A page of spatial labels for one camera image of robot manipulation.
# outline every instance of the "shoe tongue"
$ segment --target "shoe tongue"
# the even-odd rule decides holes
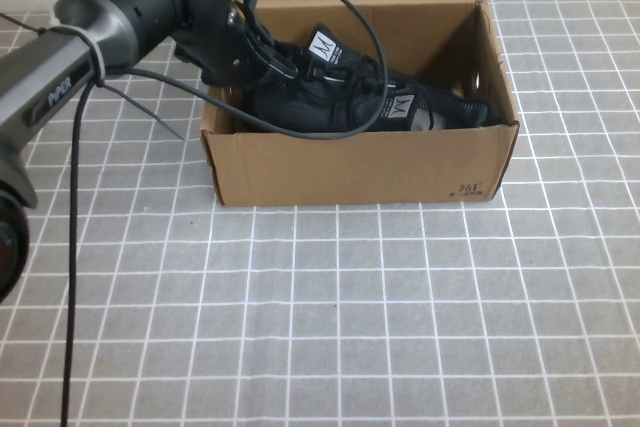
[[[308,50],[314,58],[322,62],[339,65],[345,49],[333,33],[320,24],[311,35]]]

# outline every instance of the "black cable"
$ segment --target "black cable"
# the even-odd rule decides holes
[[[108,84],[104,84],[101,89],[106,89],[109,92],[113,92],[114,94],[119,95],[120,97],[122,97],[124,100],[126,100],[127,102],[129,102],[131,105],[133,105],[136,109],[138,109],[139,111],[141,111],[143,114],[147,114],[149,117],[151,117],[153,120],[155,120],[156,122],[158,122],[161,126],[163,126],[165,129],[167,129],[169,132],[171,132],[173,135],[175,135],[177,138],[179,138],[180,140],[184,140],[184,137],[182,137],[178,132],[176,132],[169,124],[167,124],[164,120],[162,120],[160,117],[158,117],[156,114],[154,114],[153,112],[151,112],[149,109],[147,109],[145,106],[143,106],[142,104],[140,104],[139,102],[136,102],[135,100],[133,100],[131,97],[129,97],[127,94],[125,94],[124,92],[116,89],[115,87],[111,87]]]
[[[31,32],[35,32],[38,35],[42,35],[47,31],[47,29],[45,29],[44,27],[37,29],[23,22],[20,22],[18,19],[14,19],[13,17],[7,14],[3,14],[2,12],[0,12],[0,18],[3,18],[7,22],[11,22],[12,24],[17,25],[18,27],[22,27],[25,30],[30,30]]]
[[[80,168],[80,128],[89,95],[95,87],[94,80],[89,81],[76,109],[71,139],[71,181],[69,185],[69,296],[67,311],[67,341],[64,352],[64,375],[62,378],[62,412],[60,425],[66,427],[69,422],[69,397],[71,394],[71,368],[73,365],[73,343],[76,323],[76,278],[78,244],[78,174]]]

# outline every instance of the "open cardboard box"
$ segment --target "open cardboard box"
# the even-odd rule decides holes
[[[202,141],[223,204],[376,204],[488,200],[519,130],[485,0],[352,0],[378,33],[389,67],[488,98],[504,125],[434,132],[366,133],[332,142],[251,133],[211,104]],[[304,45],[317,23],[375,58],[364,28],[338,0],[261,0],[274,38]],[[237,95],[211,93],[228,102]]]

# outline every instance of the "shoe logo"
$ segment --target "shoe logo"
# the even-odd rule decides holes
[[[390,119],[406,119],[411,109],[411,104],[415,95],[399,95],[393,99],[391,105],[391,111],[389,112]]]
[[[313,38],[311,46],[309,46],[309,51],[327,62],[332,62],[331,58],[336,51],[336,47],[337,45],[333,40],[322,32],[316,32],[316,36]]]

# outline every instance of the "white grid line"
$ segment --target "white grid line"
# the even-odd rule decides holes
[[[235,405],[234,405],[234,411],[233,411],[233,427],[237,427],[238,425],[238,414],[240,411],[240,389],[242,387],[242,381],[240,380],[242,377],[242,366],[244,364],[244,347],[245,347],[245,343],[247,341],[247,315],[249,312],[249,295],[250,295],[250,288],[251,288],[251,272],[252,272],[252,264],[253,264],[253,247],[254,247],[254,237],[255,237],[255,232],[256,232],[256,212],[257,209],[254,207],[253,208],[253,214],[252,214],[252,219],[251,219],[251,243],[249,245],[249,272],[247,273],[247,288],[246,288],[246,292],[245,292],[245,305],[244,305],[244,313],[242,316],[242,337],[240,340],[240,355],[239,355],[239,361],[238,361],[238,375],[237,375],[237,382],[236,382],[236,395],[235,395]]]
[[[167,75],[169,70],[169,63],[167,62],[166,66],[165,66],[165,71],[164,71],[164,75]],[[164,92],[164,88],[165,88],[166,84],[162,83],[160,85],[160,94],[158,97],[158,102],[156,104],[156,109],[155,111],[157,112],[158,109],[160,108],[160,99],[162,98],[162,93]],[[196,101],[193,101],[193,106],[192,109],[195,108],[195,103]],[[151,127],[151,132],[149,133],[149,141],[151,141],[151,138],[153,137],[153,126]],[[182,147],[182,160],[184,161],[187,155],[187,143],[185,142],[183,147]],[[146,146],[146,150],[145,150],[145,154],[144,154],[144,159],[147,159],[147,155],[149,154],[149,147],[150,147],[150,142],[147,143]],[[184,164],[180,164],[180,167],[178,169],[178,180],[177,180],[177,185],[180,185],[180,182],[182,182],[182,169],[184,167]],[[164,268],[164,264],[165,264],[165,260],[166,260],[166,255],[167,255],[167,246],[169,243],[169,238],[171,237],[171,229],[173,227],[173,222],[175,219],[175,212],[176,212],[176,205],[178,204],[178,193],[179,190],[176,189],[174,195],[173,195],[173,204],[171,206],[171,215],[169,218],[169,223],[167,225],[167,232],[165,234],[165,240],[164,240],[164,246],[162,248],[162,255],[160,257],[160,266],[161,266],[161,270]],[[141,380],[142,380],[142,372],[143,372],[143,368],[144,368],[144,363],[145,363],[145,358],[147,355],[147,350],[149,347],[149,338],[151,337],[151,328],[153,326],[153,321],[154,321],[154,316],[155,316],[155,312],[156,312],[156,306],[159,305],[158,304],[158,295],[160,293],[160,285],[162,282],[162,278],[163,278],[163,274],[162,272],[158,275],[158,279],[156,281],[156,286],[155,286],[155,291],[153,293],[153,306],[151,307],[151,312],[149,314],[149,323],[147,325],[147,331],[146,331],[146,336],[145,336],[145,342],[143,344],[142,347],[142,355],[140,357],[140,366],[138,367],[138,379],[136,381],[136,386],[133,392],[133,400],[131,402],[131,412],[130,412],[130,419],[129,419],[129,427],[132,426],[134,420],[135,420],[135,411],[136,411],[136,406],[138,403],[138,395],[140,393],[140,384],[141,384]]]
[[[378,204],[378,235],[379,235],[379,242],[380,242],[380,275],[382,276],[382,308],[384,311],[384,333],[385,333],[385,337],[386,337],[386,341],[385,341],[385,347],[386,347],[386,355],[387,355],[387,373],[388,373],[388,377],[389,377],[389,408],[391,411],[391,425],[392,427],[395,427],[396,425],[396,421],[395,421],[395,417],[396,417],[396,408],[395,408],[395,402],[394,402],[394,396],[393,396],[393,376],[392,376],[392,369],[391,369],[391,342],[389,341],[389,309],[387,306],[387,279],[386,279],[386,275],[385,275],[385,262],[384,262],[384,244],[383,244],[383,238],[384,236],[382,235],[382,211],[381,211],[381,207],[380,204]]]
[[[529,9],[528,9],[528,7],[527,7],[526,0],[524,1],[524,9],[525,9],[525,11],[526,11],[526,13],[527,13],[527,18],[529,18],[529,19],[530,19]],[[541,49],[540,49],[540,44],[538,43],[538,40],[537,40],[537,39],[535,39],[535,43],[536,43],[536,47],[538,48],[538,51],[539,51],[540,53],[542,53],[542,51],[541,51]],[[545,66],[546,66],[546,63],[545,63],[544,58],[542,59],[542,63],[543,63],[543,65],[545,65]],[[548,81],[548,82],[550,83],[550,85],[551,85],[551,78],[549,77],[549,75],[547,75],[547,81]],[[555,93],[553,93],[553,98],[554,98],[554,101],[555,101],[556,105],[558,105],[558,106],[559,106],[558,99],[557,99],[557,97],[556,97],[556,94],[555,94]],[[524,116],[524,114],[522,114],[522,121],[523,121],[523,122],[525,122],[525,116]],[[534,149],[534,147],[533,147],[533,142],[531,142],[531,138],[529,138],[529,143],[530,143],[531,151],[535,153],[535,149]],[[573,149],[573,144],[571,144],[571,149],[572,149],[573,153],[575,153],[575,150]],[[537,160],[537,159],[534,159],[534,162],[535,162],[535,165],[536,165],[536,169],[537,169],[537,171],[538,171],[538,176],[539,176],[539,178],[540,178],[540,180],[541,180],[542,191],[543,191],[543,193],[544,193],[545,202],[546,202],[547,206],[550,206],[551,204],[550,204],[550,202],[549,202],[549,197],[548,197],[548,195],[547,195],[547,190],[546,190],[546,187],[545,187],[544,182],[542,182],[542,178],[543,178],[543,177],[542,177],[542,173],[541,173],[541,171],[540,171],[540,166],[539,166],[539,164],[538,164],[538,160]],[[562,242],[561,242],[560,237],[559,237],[558,228],[557,228],[557,226],[556,226],[555,219],[554,219],[554,217],[553,217],[553,215],[552,215],[551,213],[549,213],[549,216],[550,216],[550,218],[551,218],[551,223],[552,223],[552,225],[553,225],[554,233],[556,234],[556,236],[558,236],[558,247],[559,247],[559,249],[560,249],[560,254],[561,254],[561,257],[562,257],[562,262],[563,262],[563,264],[564,264],[565,266],[568,266],[567,259],[566,259],[566,256],[565,256],[565,252],[564,252],[564,247],[563,247]],[[571,274],[570,274],[570,272],[569,272],[569,269],[568,269],[568,268],[566,269],[566,275],[567,275],[567,279],[568,279],[568,281],[569,281],[569,286],[570,286],[570,288],[571,288],[571,295],[572,295],[572,297],[573,297],[574,299],[577,299],[577,295],[576,295],[576,291],[575,291],[575,286],[573,285],[573,280],[572,280],[572,278],[571,278]],[[582,332],[583,332],[585,335],[587,335],[587,333],[588,333],[588,332],[587,332],[587,329],[586,329],[586,326],[585,326],[585,323],[584,323],[584,318],[583,318],[583,316],[582,316],[582,311],[580,310],[580,307],[579,307],[579,305],[578,305],[577,303],[576,303],[576,305],[575,305],[575,308],[576,308],[576,311],[577,311],[577,314],[578,314],[578,319],[580,320],[580,328],[581,328]],[[591,366],[592,366],[592,368],[593,368],[593,371],[597,373],[597,372],[598,372],[598,369],[597,369],[596,362],[595,362],[595,359],[594,359],[594,356],[593,356],[593,349],[592,349],[591,344],[590,344],[590,342],[589,342],[589,341],[587,341],[587,342],[586,342],[586,345],[587,345],[587,350],[588,350],[588,352],[589,352],[589,359],[590,359],[590,361],[591,361]],[[606,402],[606,399],[605,399],[605,396],[604,396],[604,391],[603,391],[603,388],[602,388],[602,383],[601,383],[601,381],[600,381],[600,379],[599,379],[598,377],[596,377],[596,383],[597,383],[598,393],[599,393],[599,395],[600,395],[600,400],[601,400],[601,402],[602,402],[602,405],[603,405],[603,408],[604,408],[605,414],[606,414],[606,416],[607,416],[607,417],[609,417],[609,407],[608,407],[608,405],[607,405],[607,402]],[[611,420],[607,420],[607,423],[608,423],[609,427],[611,427],[611,425],[612,425],[612,424],[611,424]]]
[[[462,220],[464,222],[464,230],[467,233],[467,237],[469,237],[469,224],[467,222],[467,213],[465,212],[465,206],[464,206],[464,202],[461,203],[461,207],[462,207]],[[478,272],[475,269],[475,257],[473,255],[473,248],[471,246],[471,240],[468,239],[467,240],[467,248],[469,249],[469,256],[471,259],[471,266],[472,269],[471,271],[473,272],[473,282],[474,282],[474,286],[476,289],[476,295],[477,295],[477,301],[474,303],[478,304],[479,310],[480,310],[480,321],[482,323],[482,333],[483,333],[483,337],[484,337],[484,343],[485,346],[487,348],[487,356],[488,356],[488,361],[489,361],[489,372],[491,373],[491,384],[493,387],[493,395],[496,401],[496,411],[497,411],[497,415],[498,415],[498,420],[500,422],[500,427],[504,426],[504,418],[502,416],[502,406],[500,403],[500,395],[498,394],[498,383],[496,381],[496,376],[495,376],[495,369],[493,367],[493,356],[491,355],[491,342],[489,342],[489,333],[487,330],[487,321],[484,315],[484,307],[482,304],[482,295],[480,294],[480,285],[478,283]]]
[[[436,304],[433,295],[433,282],[431,279],[431,266],[429,265],[429,249],[427,248],[427,231],[424,226],[424,204],[420,203],[420,228],[422,230],[422,247],[424,249],[424,257],[426,263],[427,285],[429,288],[429,299],[431,300],[431,321],[433,322],[433,336],[435,338],[436,357],[438,362],[438,377],[440,379],[440,392],[442,395],[443,414],[445,417],[445,426],[449,427],[449,405],[447,404],[447,391],[444,383],[444,369],[442,367],[442,355],[440,349],[440,336],[438,335],[438,318],[436,315]]]
[[[554,268],[553,270],[563,270],[564,268]],[[435,272],[450,272],[452,270],[455,271],[473,271],[474,269],[472,268],[464,268],[464,269],[433,269]],[[487,268],[484,269],[484,271],[486,272],[500,272],[502,270],[510,270],[510,271],[518,271],[519,269],[517,267],[513,267],[511,269],[505,269],[505,268]],[[610,268],[598,268],[598,270],[610,270]],[[387,272],[423,272],[424,269],[390,269],[387,270]],[[242,272],[248,272],[248,271],[234,271],[233,273],[242,273]],[[282,271],[282,270],[261,270],[259,271],[260,273],[265,273],[265,272],[283,272],[283,273],[291,273],[291,270],[286,270],[286,271]],[[304,270],[304,272],[336,272],[335,270]],[[345,270],[344,272],[380,272],[380,269],[358,269],[358,270]],[[158,272],[156,272],[155,274],[149,275],[150,277],[154,277],[158,275]],[[632,303],[639,303],[640,302],[640,298],[638,299],[633,299],[633,300],[624,300],[622,298],[617,298],[617,299],[592,299],[592,298],[588,298],[588,299],[576,299],[576,300],[568,300],[568,299],[542,299],[542,300],[529,300],[529,303],[531,304],[571,304],[574,305],[576,303],[578,304],[594,304],[594,303],[606,303],[606,304],[623,304],[625,301],[630,301]],[[424,304],[431,304],[434,303],[436,305],[447,305],[447,304],[469,304],[469,305],[476,305],[476,304],[481,304],[481,305],[485,305],[485,304],[503,304],[503,305],[525,305],[527,303],[526,299],[521,299],[521,300],[457,300],[457,299],[451,299],[451,300],[425,300],[425,301],[419,301],[419,300],[389,300],[389,301],[384,301],[384,300],[343,300],[342,301],[343,304],[345,305],[384,305],[384,304],[392,304],[392,305],[424,305]],[[277,300],[270,300],[270,301],[263,301],[263,302],[257,302],[257,301],[247,301],[246,302],[247,305],[250,306],[267,306],[267,305],[298,305],[298,306],[302,306],[302,305],[335,305],[335,302],[333,301],[322,301],[322,300],[313,300],[313,301],[300,301],[297,300],[295,302],[293,302],[293,304],[289,301],[277,301]],[[151,308],[154,305],[156,306],[162,306],[162,307],[197,307],[198,305],[202,305],[203,307],[213,307],[213,306],[240,306],[240,305],[245,305],[245,302],[242,301],[238,301],[238,302],[203,302],[202,304],[199,304],[197,302],[193,302],[193,303],[156,303],[156,304],[114,304],[111,303],[109,305],[78,305],[79,308],[81,309],[105,309],[105,308],[117,308],[117,309],[143,309],[143,308]],[[3,307],[0,310],[10,310],[14,307]],[[57,305],[39,305],[39,306],[20,306],[18,307],[18,310],[54,310],[54,309],[58,309],[59,307]]]
[[[294,209],[293,215],[293,252],[291,253],[291,308],[289,309],[289,343],[287,352],[287,390],[285,394],[285,426],[289,427],[289,417],[291,416],[291,356],[293,350],[293,306],[295,301],[296,288],[296,239],[298,237],[298,207]]]
[[[640,374],[630,373],[630,374],[619,374],[619,373],[606,373],[606,374],[496,374],[492,376],[491,374],[446,374],[443,377],[445,379],[540,379],[543,380],[546,377],[553,379],[560,378],[570,378],[570,379],[595,379],[596,377],[604,377],[604,378],[640,378]],[[388,375],[386,374],[369,374],[369,375],[343,375],[342,379],[352,380],[352,379],[382,379],[387,380]],[[291,379],[335,379],[335,374],[327,374],[327,375],[318,375],[318,374],[310,374],[310,375],[277,375],[277,374],[263,374],[263,375],[242,375],[240,376],[241,380],[259,380],[259,379],[277,379],[277,380],[286,380],[288,378]],[[441,376],[438,374],[399,374],[393,375],[394,379],[440,379]],[[234,375],[198,375],[198,376],[173,376],[173,377],[157,377],[157,376],[147,376],[141,379],[142,383],[145,382],[181,382],[191,380],[236,380],[238,377]],[[61,380],[59,377],[47,377],[43,379],[43,382],[56,382]],[[113,383],[113,382],[136,382],[137,377],[92,377],[91,382],[101,382],[101,383]],[[4,378],[0,379],[0,383],[11,383],[11,382],[22,382],[22,383],[34,383],[35,379],[30,378]],[[88,377],[74,377],[74,382],[88,382]]]
[[[502,196],[502,201],[504,202],[505,207],[507,207],[507,198],[504,195],[504,190],[500,191],[500,195]],[[520,262],[520,254],[518,253],[518,246],[516,244],[514,235],[513,235],[513,226],[511,225],[511,217],[507,214],[507,223],[509,224],[509,233],[511,234],[512,243],[513,243],[513,251],[515,253],[516,262],[518,264],[518,271],[520,274],[520,283],[522,284],[522,290],[524,293],[525,302],[527,304],[527,313],[529,315],[529,321],[531,322],[531,329],[533,330],[533,338],[536,343],[536,351],[538,354],[538,361],[540,362],[540,368],[542,369],[542,378],[544,381],[544,389],[547,393],[547,400],[549,402],[549,410],[551,411],[551,416],[553,417],[553,425],[554,427],[558,427],[558,420],[556,418],[556,408],[553,403],[553,396],[551,395],[551,387],[549,386],[549,378],[547,375],[547,367],[544,363],[544,357],[542,356],[542,348],[540,347],[540,338],[538,337],[538,327],[536,325],[535,318],[533,316],[533,309],[531,308],[531,299],[529,298],[529,291],[527,289],[527,282],[524,278],[524,271],[522,269],[522,264]]]
[[[161,97],[162,97],[162,95],[160,95],[158,97],[158,99],[156,99],[156,102],[158,103],[158,105],[160,103],[160,98]],[[121,102],[121,109],[120,109],[120,112],[118,113],[118,119],[122,116],[123,110],[124,110],[124,99],[122,99],[122,102]],[[118,124],[117,124],[117,121],[116,121],[116,127],[114,127],[114,133],[113,133],[113,137],[114,138],[115,138],[115,132],[117,130],[117,125]],[[152,135],[153,135],[153,126],[150,125],[149,126],[149,137],[148,137],[149,141],[151,140]],[[109,149],[107,149],[107,154],[105,155],[105,163],[107,162],[107,159],[109,158]],[[148,152],[149,152],[149,144],[147,144],[146,147],[145,147],[145,153],[144,153],[144,158],[145,159],[147,158]],[[98,176],[98,184],[97,184],[98,186],[100,185],[100,182],[102,180],[102,174],[104,173],[104,168],[105,167],[103,167],[103,170],[101,171],[100,175]],[[137,182],[136,182],[136,187],[140,187],[140,184],[142,182],[142,173],[143,173],[143,169],[140,169],[140,172],[138,173],[138,179],[137,179]],[[92,200],[92,206],[95,203],[96,196],[97,196],[97,190],[96,190],[96,194],[94,195],[94,198]],[[120,265],[122,263],[122,256],[124,254],[124,246],[125,246],[125,242],[126,242],[126,238],[127,238],[127,233],[129,232],[129,228],[131,226],[131,219],[133,218],[132,214],[133,214],[133,210],[134,210],[134,206],[135,206],[135,202],[136,202],[137,197],[138,197],[138,192],[136,190],[134,195],[133,195],[133,201],[131,202],[131,207],[129,209],[129,216],[127,218],[127,223],[126,223],[126,226],[125,226],[125,229],[124,229],[122,242],[120,243],[120,250],[119,250],[119,253],[118,253],[118,260],[116,261],[116,269],[115,269],[116,273],[119,272]],[[88,224],[89,224],[89,220],[87,220],[87,222],[85,224],[85,227],[87,227]],[[113,291],[115,290],[116,279],[117,279],[117,276],[114,275],[113,280],[111,282],[111,285],[109,287],[109,294],[108,294],[108,297],[107,297],[107,305],[109,305],[111,303],[111,299],[112,299],[112,296],[113,296]],[[105,325],[107,323],[108,314],[109,314],[109,307],[107,306],[104,309],[104,313],[102,315],[102,319],[101,319],[101,322],[100,322],[100,329],[99,329],[99,333],[98,333],[98,339],[100,339],[102,337],[103,333],[104,333],[104,328],[105,328]],[[98,358],[99,349],[100,349],[100,346],[96,345],[96,348],[93,351],[93,355],[92,355],[92,358],[91,358],[91,365],[89,367],[89,378],[91,378],[93,376],[93,371],[95,369],[95,365],[96,365],[96,361],[97,361],[97,358]],[[87,384],[85,385],[85,387],[83,389],[82,400],[81,400],[81,403],[80,403],[80,409],[78,411],[79,412],[78,413],[78,417],[80,419],[82,419],[83,414],[84,414],[84,409],[86,407],[87,398],[89,396],[89,388],[90,388],[90,386],[91,386],[91,380],[89,380],[87,382]],[[132,410],[133,410],[133,406],[135,405],[135,398],[133,399],[131,404],[132,404]]]
[[[636,336],[633,334],[581,334],[581,335],[538,335],[540,340],[581,340],[581,339],[634,339]],[[343,335],[338,338],[335,335],[327,335],[327,336],[301,336],[294,337],[293,340],[382,340],[384,339],[384,335],[372,336],[372,335]],[[439,335],[439,339],[441,340],[483,340],[484,336],[482,335]],[[489,336],[491,340],[534,340],[535,337],[533,335],[491,335]],[[218,343],[218,342],[230,342],[230,341],[239,341],[242,337],[202,337],[198,338],[198,342],[202,343]],[[245,337],[246,340],[257,341],[257,340],[289,340],[289,336],[273,336],[273,335],[265,335],[261,337]],[[391,335],[389,336],[390,340],[433,340],[435,337],[433,335]],[[193,340],[192,337],[187,338],[175,338],[175,339],[149,339],[149,344],[165,344],[165,343],[185,343],[191,342]],[[140,339],[104,339],[104,340],[84,340],[78,339],[78,344],[143,344],[144,340]],[[46,345],[46,340],[8,340],[7,345]],[[54,345],[62,345],[64,344],[64,340],[54,340]],[[569,375],[569,374],[556,374],[560,376]],[[600,374],[601,376],[610,376],[613,374]],[[625,373],[618,374],[622,376],[638,376],[640,374],[637,373]]]
[[[196,97],[193,98],[193,104],[191,106],[191,116],[190,119],[193,119],[193,113],[195,112],[196,106],[198,104],[198,99]],[[187,131],[191,131],[191,120],[189,120],[189,127],[187,128]],[[184,160],[184,153],[186,153],[186,143],[184,146],[184,152],[183,152],[183,160]],[[180,185],[180,181],[182,179],[182,170],[179,172],[178,174],[178,185]],[[191,354],[189,356],[189,377],[187,378],[187,382],[184,388],[184,398],[182,400],[182,421],[180,422],[181,427],[184,427],[185,421],[187,419],[187,408],[188,408],[188,404],[189,404],[189,390],[191,388],[191,380],[193,378],[193,364],[195,362],[195,356],[196,356],[196,347],[198,345],[198,329],[200,327],[200,317],[202,314],[202,306],[204,303],[204,293],[205,293],[205,288],[206,288],[206,284],[207,284],[207,269],[206,266],[209,265],[209,256],[211,254],[211,240],[213,238],[213,223],[215,221],[215,216],[216,216],[216,208],[218,206],[218,202],[217,202],[217,194],[215,195],[215,199],[212,202],[212,206],[211,206],[211,211],[210,211],[210,220],[209,220],[209,243],[207,244],[207,253],[205,255],[205,269],[203,271],[203,275],[202,275],[202,285],[200,286],[200,296],[199,296],[199,302],[198,302],[198,310],[196,312],[196,322],[195,322],[195,327],[193,330],[193,340],[192,340],[192,347],[191,347]],[[165,269],[164,269],[164,265],[162,266],[162,272],[163,273],[168,273]],[[144,363],[145,359],[141,358],[140,359],[140,363]]]
[[[587,5],[589,6],[589,11],[591,12],[591,15],[593,16],[593,18],[594,18],[594,19],[596,19],[595,13],[594,13],[594,11],[593,11],[593,7],[591,6],[591,4],[590,4],[589,0],[587,0]],[[598,20],[597,20],[597,19],[595,20],[595,23],[596,23],[596,25],[597,25],[597,27],[598,27],[598,31],[600,32],[600,35],[602,36],[602,38],[603,38],[603,40],[604,40],[604,34],[603,34],[603,32],[602,32],[602,29],[601,29],[600,24],[599,24],[599,22],[598,22]],[[564,28],[566,29],[566,24],[565,24],[564,20],[562,20],[562,25],[563,25],[563,26],[564,26]],[[573,44],[573,40],[572,40],[571,38],[569,38],[569,42],[571,43],[571,47],[572,47],[572,48],[573,48],[573,50],[575,51],[575,46],[574,46],[574,44]],[[609,57],[611,58],[611,61],[613,62],[613,65],[614,65],[614,66],[615,66],[615,68],[617,69],[617,68],[618,68],[618,64],[617,64],[617,62],[616,62],[616,59],[614,58],[613,54],[611,53],[611,50],[609,49],[609,46],[608,46],[608,44],[607,44],[606,42],[605,42],[605,45],[607,46],[607,51],[608,51],[608,53],[609,53]],[[579,58],[579,56],[578,56],[578,54],[577,54],[577,53],[576,53],[576,60],[577,60],[577,62],[578,62],[578,65],[579,65],[579,66],[580,66],[580,68],[582,69],[582,61],[580,60],[580,58]],[[585,81],[585,82],[587,82],[587,77],[586,77],[586,75],[584,74],[584,71],[582,72],[582,76],[583,76],[583,78],[584,78],[584,81]],[[624,91],[625,91],[625,92],[626,92],[626,94],[627,94],[627,98],[629,99],[629,102],[630,102],[630,103],[631,103],[631,105],[633,106],[633,105],[634,105],[634,103],[633,103],[633,98],[632,98],[632,97],[631,97],[631,95],[629,94],[629,91],[627,90],[627,86],[626,86],[626,83],[625,83],[625,81],[624,81],[624,78],[622,77],[622,75],[620,74],[620,72],[619,72],[619,71],[618,71],[618,78],[620,79],[620,82],[622,83],[623,89],[624,89]],[[595,98],[593,98],[593,94],[591,94],[591,99],[592,99],[592,101],[595,103]],[[611,147],[611,150],[614,152],[614,154],[617,154],[617,153],[616,153],[616,149],[615,149],[615,147],[614,147],[614,145],[613,145],[613,142],[611,141],[611,138],[610,138],[610,136],[609,136],[609,133],[607,132],[606,124],[604,123],[604,120],[603,120],[603,118],[602,118],[602,114],[600,113],[600,111],[599,111],[599,110],[597,111],[597,113],[598,113],[598,118],[600,119],[600,123],[602,124],[602,127],[603,127],[603,129],[604,129],[605,135],[606,135],[606,137],[607,137],[607,141],[609,142],[609,146]],[[566,130],[566,125],[564,124],[564,117],[562,117],[562,116],[561,116],[560,118],[562,119],[563,125],[564,125],[565,130]],[[636,111],[636,118],[638,119],[638,122],[640,123],[640,115],[638,114],[638,112],[637,112],[637,111]],[[569,144],[570,144],[570,146],[571,146],[572,153],[575,155],[575,149],[574,149],[574,147],[573,147],[572,142],[570,141],[570,142],[569,142]],[[626,174],[625,174],[624,168],[622,167],[622,164],[621,164],[621,162],[620,162],[620,159],[617,157],[617,155],[616,155],[615,159],[616,159],[616,163],[617,163],[617,165],[618,165],[618,169],[620,170],[620,174],[622,175],[622,180],[623,180],[624,185],[625,185],[625,188],[626,188],[626,190],[627,190],[627,194],[629,195],[629,198],[630,198],[630,200],[631,200],[631,203],[633,204],[633,207],[634,207],[634,209],[635,209],[635,211],[636,211],[636,218],[638,219],[638,222],[640,223],[640,213],[638,212],[638,208],[637,208],[637,206],[636,206],[636,202],[635,202],[635,199],[634,199],[634,197],[633,197],[633,193],[631,192],[631,189],[629,188],[629,184],[627,183],[627,177],[626,177]],[[584,180],[584,179],[585,179],[585,175],[584,175],[584,172],[582,171],[582,166],[580,165],[580,162],[577,162],[577,163],[578,163],[578,169],[579,169],[579,171],[580,171],[580,176],[581,176],[581,177],[582,177],[582,179]],[[594,204],[593,204],[593,201],[592,201],[592,199],[591,199],[591,194],[590,194],[590,192],[589,192],[589,189],[585,188],[585,192],[586,192],[586,194],[587,194],[587,199],[588,199],[588,201],[589,201],[589,205],[593,208]],[[632,318],[631,318],[631,314],[630,314],[630,312],[629,312],[629,307],[628,307],[628,305],[627,305],[627,303],[626,303],[625,296],[624,296],[624,292],[623,292],[622,287],[621,287],[621,285],[620,285],[620,279],[618,278],[618,274],[617,274],[617,272],[616,272],[615,268],[613,268],[613,265],[614,265],[614,263],[613,263],[613,259],[612,259],[612,257],[611,257],[611,253],[609,252],[609,246],[607,245],[607,242],[606,242],[606,239],[605,239],[605,236],[604,236],[604,233],[603,233],[602,227],[601,227],[601,225],[600,225],[600,219],[598,219],[598,216],[595,214],[595,212],[594,212],[594,218],[595,218],[596,226],[597,226],[597,228],[598,228],[598,232],[599,232],[599,233],[600,233],[600,235],[602,236],[602,243],[603,243],[603,245],[604,245],[605,253],[606,253],[606,255],[607,255],[607,260],[609,261],[609,265],[611,265],[611,266],[612,266],[611,273],[612,273],[612,275],[613,275],[613,279],[614,279],[615,284],[616,284],[616,289],[618,290],[618,293],[620,294],[620,297],[621,297],[621,299],[623,300],[623,306],[624,306],[624,311],[625,311],[625,315],[626,315],[627,323],[628,323],[628,325],[629,325],[629,328],[631,329],[631,332],[635,332],[635,333],[636,333],[636,335],[637,335],[638,333],[636,332],[635,327],[634,327],[634,325],[633,325],[633,320],[632,320]],[[637,347],[638,347],[638,353],[640,354],[640,339],[639,339],[639,338],[636,338],[636,345],[637,345]]]
[[[340,207],[336,205],[336,338],[337,346],[336,351],[338,353],[337,367],[338,367],[338,427],[342,427],[342,338],[341,334],[341,303],[342,298],[340,296]]]

